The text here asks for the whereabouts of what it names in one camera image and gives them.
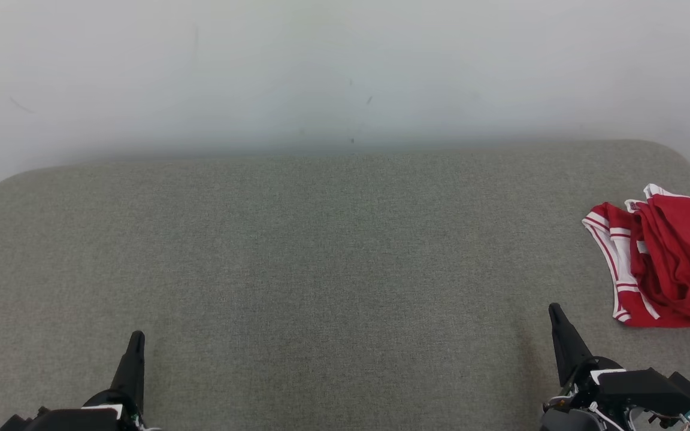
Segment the cable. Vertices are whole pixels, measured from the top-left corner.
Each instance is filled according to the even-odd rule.
[[[145,422],[143,422],[143,418],[140,417],[140,415],[135,415],[134,420],[135,426],[137,427],[138,431],[164,431],[163,429],[158,427],[146,428],[146,424]]]
[[[685,426],[683,427],[683,431],[688,431],[690,429],[690,420],[686,419],[684,415],[680,415],[682,423],[685,423]]]
[[[624,428],[621,428],[618,423],[614,422],[611,420],[607,415],[604,415],[599,409],[598,409],[598,404],[595,401],[592,401],[592,403],[589,405],[589,411],[594,412],[594,414],[598,415],[600,419],[605,420],[606,423],[610,423],[611,425],[614,425],[619,431],[625,431]]]
[[[550,403],[550,401],[553,401],[554,399],[572,399],[572,398],[574,398],[573,395],[556,395],[553,398],[548,399],[548,403]]]

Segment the white stripe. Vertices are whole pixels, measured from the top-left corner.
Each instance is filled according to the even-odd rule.
[[[594,221],[597,221],[598,223],[603,224],[603,226],[605,226],[605,227],[608,227],[608,226],[609,226],[609,221],[606,220],[605,217],[603,217],[602,215],[600,215],[600,214],[598,214],[598,213],[594,213],[594,212],[591,211],[591,212],[587,215],[587,218],[589,218],[589,219],[591,219],[591,220],[594,220]]]
[[[624,228],[611,228],[611,233],[614,234],[622,234],[622,235],[629,235],[630,230],[629,229],[624,229]]]
[[[646,204],[646,202],[635,199],[625,200],[625,208],[627,208],[628,213],[634,213],[635,211],[638,211],[638,204]]]
[[[669,193],[667,190],[657,186],[656,184],[649,184],[648,186],[646,186],[646,188],[643,189],[643,194],[646,195],[646,199],[651,199],[651,197],[654,195],[673,196],[676,198],[690,198],[690,196]]]
[[[626,236],[610,236],[609,238],[616,249],[616,273],[619,276],[616,283],[638,284],[633,277],[633,271],[630,270],[630,238]]]
[[[611,237],[609,237],[608,232],[603,231],[602,229],[597,229],[597,227],[595,227],[594,224],[592,224],[589,221],[586,221],[584,219],[582,220],[582,224],[589,231],[589,233],[591,233],[592,239],[598,244],[598,247],[600,248],[601,254],[603,254],[603,257],[605,257],[605,259],[606,259],[606,265],[608,265],[608,267],[609,267],[609,272],[611,273],[611,281],[614,283],[614,288],[613,288],[613,291],[614,291],[614,311],[613,311],[612,317],[616,318],[617,313],[619,313],[619,312],[627,313],[627,311],[625,311],[624,308],[622,308],[622,310],[619,310],[619,293],[617,293],[617,291],[616,291],[617,279],[616,279],[616,276],[614,275],[614,268],[616,266],[616,262],[614,262],[614,256],[613,256],[613,253],[616,252],[616,247],[614,247],[613,243],[611,243],[611,240],[610,240]]]
[[[649,298],[646,298],[646,295],[644,295],[641,291],[638,291],[638,293],[640,293],[640,298],[643,299],[643,305],[646,307],[646,311],[648,311],[649,314],[651,314],[651,317],[654,317],[654,319],[659,319],[660,317],[662,317],[654,309],[654,306],[651,305],[651,303],[649,302]]]
[[[622,314],[629,314],[629,313],[624,308],[620,308],[619,311],[616,311],[614,314],[611,315],[611,317],[614,317],[616,319],[619,316],[621,316]]]

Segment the white wire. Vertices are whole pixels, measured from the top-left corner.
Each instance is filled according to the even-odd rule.
[[[558,395],[558,396],[554,396],[553,398],[550,398],[548,400],[548,403],[550,403],[550,401],[553,401],[554,399],[572,399],[572,398],[574,398],[573,395]]]
[[[633,409],[627,409],[627,412],[625,412],[625,417],[627,418],[627,425],[630,426],[630,431],[637,431],[635,428],[635,423],[633,423]]]
[[[592,401],[592,404],[589,405],[589,411],[594,412],[594,414],[598,415],[600,419],[605,420],[606,423],[610,423],[611,425],[616,426],[619,431],[624,431],[624,428],[621,428],[619,424],[611,420],[607,415],[604,415],[599,409],[598,409],[598,404],[595,401]]]
[[[146,428],[143,421],[140,420],[140,415],[135,417],[135,426],[137,426],[138,431],[164,431],[161,428]]]
[[[680,415],[682,423],[685,423],[685,426],[683,427],[683,431],[687,431],[690,429],[690,420],[686,419],[684,415]]]

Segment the gray felt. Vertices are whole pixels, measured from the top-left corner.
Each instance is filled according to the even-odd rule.
[[[43,169],[0,183],[0,425],[105,389],[206,429],[536,429],[547,306],[594,354],[690,379],[690,329],[612,319],[593,205],[690,195],[649,142]]]

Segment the mark on wall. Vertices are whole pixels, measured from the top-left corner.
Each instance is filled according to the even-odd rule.
[[[36,112],[33,112],[32,110],[28,109],[27,107],[24,107],[23,105],[17,103],[17,101],[14,100],[14,98],[12,98],[12,96],[10,96],[10,101],[12,102],[12,104],[14,104],[14,106],[17,106],[21,110],[28,112],[28,114],[36,114]]]

